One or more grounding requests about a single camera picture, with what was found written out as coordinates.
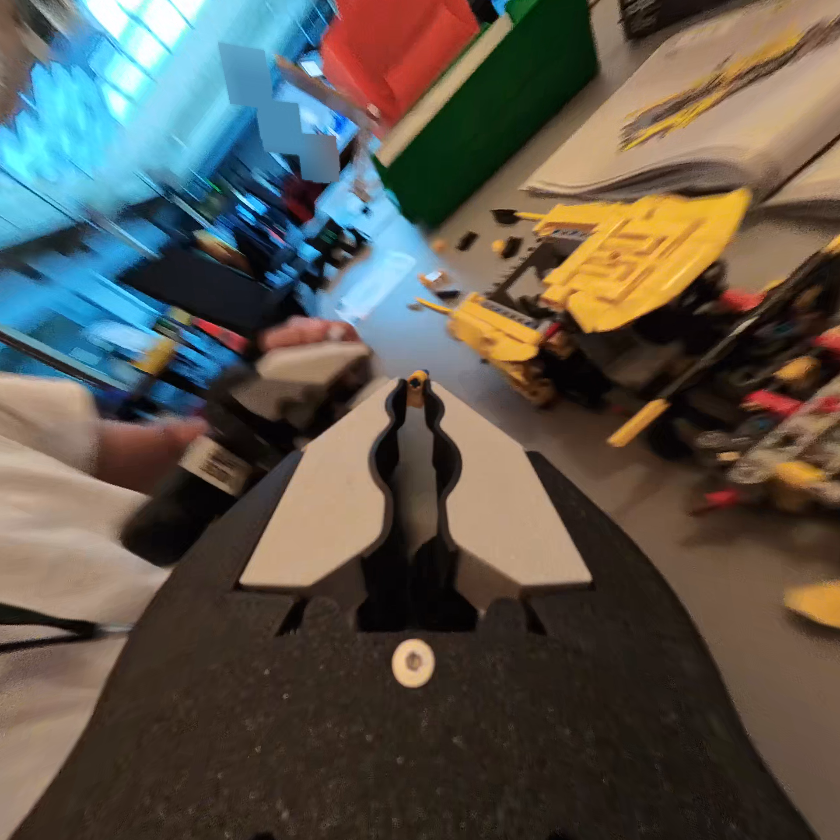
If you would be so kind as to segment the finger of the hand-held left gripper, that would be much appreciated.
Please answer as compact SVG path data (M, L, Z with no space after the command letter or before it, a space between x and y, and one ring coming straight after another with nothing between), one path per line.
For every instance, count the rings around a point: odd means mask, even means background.
M249 378L236 384L230 397L257 417L298 430L311 426L319 411L319 384L312 382Z

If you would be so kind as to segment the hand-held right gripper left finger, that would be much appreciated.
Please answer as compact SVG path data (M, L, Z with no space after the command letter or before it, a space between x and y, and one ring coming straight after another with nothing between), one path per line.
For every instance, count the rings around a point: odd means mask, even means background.
M363 560L383 542L392 497L375 449L399 428L393 398L404 380L378 384L304 449L239 577L248 592L364 601Z

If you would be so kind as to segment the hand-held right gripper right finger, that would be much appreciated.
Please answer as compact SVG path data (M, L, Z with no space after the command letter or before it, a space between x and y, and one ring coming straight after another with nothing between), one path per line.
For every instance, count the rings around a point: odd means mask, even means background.
M423 407L445 584L478 613L589 587L592 572L529 453L438 383L423 384Z

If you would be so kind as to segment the yellow toy brick car model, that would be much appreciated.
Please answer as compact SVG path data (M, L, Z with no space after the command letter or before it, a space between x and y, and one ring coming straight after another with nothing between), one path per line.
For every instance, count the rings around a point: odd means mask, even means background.
M607 440L719 475L702 510L838 509L838 238L757 291L724 252L748 190L557 205L448 332L531 404L627 419Z

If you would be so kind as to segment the person's left forearm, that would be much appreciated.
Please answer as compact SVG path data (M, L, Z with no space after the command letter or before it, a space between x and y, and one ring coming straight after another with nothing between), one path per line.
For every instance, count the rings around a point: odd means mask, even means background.
M115 487L149 495L177 467L194 441L207 433L199 417L154 423L98 421L92 474Z

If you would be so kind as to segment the person's left hand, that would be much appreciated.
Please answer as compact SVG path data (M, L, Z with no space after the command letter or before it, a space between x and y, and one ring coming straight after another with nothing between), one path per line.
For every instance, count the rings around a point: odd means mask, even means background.
M294 316L260 334L257 346L263 354L311 343L342 341L360 343L355 328L347 322L325 318Z

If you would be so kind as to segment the colourful sticker sheet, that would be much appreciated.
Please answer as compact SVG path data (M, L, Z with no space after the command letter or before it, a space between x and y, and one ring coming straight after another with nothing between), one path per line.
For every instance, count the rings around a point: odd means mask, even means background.
M413 256L397 251L375 255L368 262L371 267L362 278L350 283L335 305L339 318L351 324L366 320L416 265Z

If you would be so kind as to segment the small black toy robot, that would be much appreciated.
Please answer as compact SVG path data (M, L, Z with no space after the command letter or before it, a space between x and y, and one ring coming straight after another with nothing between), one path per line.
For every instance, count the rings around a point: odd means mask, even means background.
M308 271L304 282L312 291L320 291L329 283L325 270L341 270L359 257L371 244L356 227L343 227L329 219L312 238L306 241L310 248L306 260Z

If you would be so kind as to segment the wooden document stand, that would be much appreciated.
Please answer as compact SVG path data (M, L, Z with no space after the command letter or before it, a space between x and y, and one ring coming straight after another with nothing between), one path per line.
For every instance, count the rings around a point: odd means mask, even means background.
M303 91L328 109L341 114L361 130L375 133L380 129L378 111L357 106L340 91L320 78L311 77L305 70L282 56L276 55L274 61L281 78L286 83Z

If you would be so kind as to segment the white paper stack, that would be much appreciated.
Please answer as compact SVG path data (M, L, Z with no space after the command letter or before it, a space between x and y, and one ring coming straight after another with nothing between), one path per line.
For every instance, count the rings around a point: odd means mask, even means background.
M389 168L512 30L513 21L508 13L487 27L386 135L374 161Z

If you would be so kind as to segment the green storage bin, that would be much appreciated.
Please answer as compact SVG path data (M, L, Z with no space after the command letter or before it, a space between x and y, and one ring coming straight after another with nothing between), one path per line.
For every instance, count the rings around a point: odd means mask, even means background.
M508 2L513 30L389 168L375 162L402 215L441 225L598 70L585 1Z

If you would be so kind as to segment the orange felt bag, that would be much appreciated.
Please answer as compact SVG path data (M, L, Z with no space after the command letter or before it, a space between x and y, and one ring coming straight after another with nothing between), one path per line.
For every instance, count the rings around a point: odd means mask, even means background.
M357 107L397 124L480 34L467 1L338 1L322 72Z

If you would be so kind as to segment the open instruction booklet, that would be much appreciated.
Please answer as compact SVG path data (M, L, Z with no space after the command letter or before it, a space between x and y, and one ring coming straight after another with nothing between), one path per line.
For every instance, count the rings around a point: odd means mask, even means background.
M760 2L656 49L521 189L757 202L838 137L839 2Z

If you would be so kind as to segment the toy car set box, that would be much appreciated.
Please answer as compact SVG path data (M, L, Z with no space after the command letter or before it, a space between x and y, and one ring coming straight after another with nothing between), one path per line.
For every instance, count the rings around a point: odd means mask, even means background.
M618 1L626 40L643 39L698 15L710 14L733 1Z

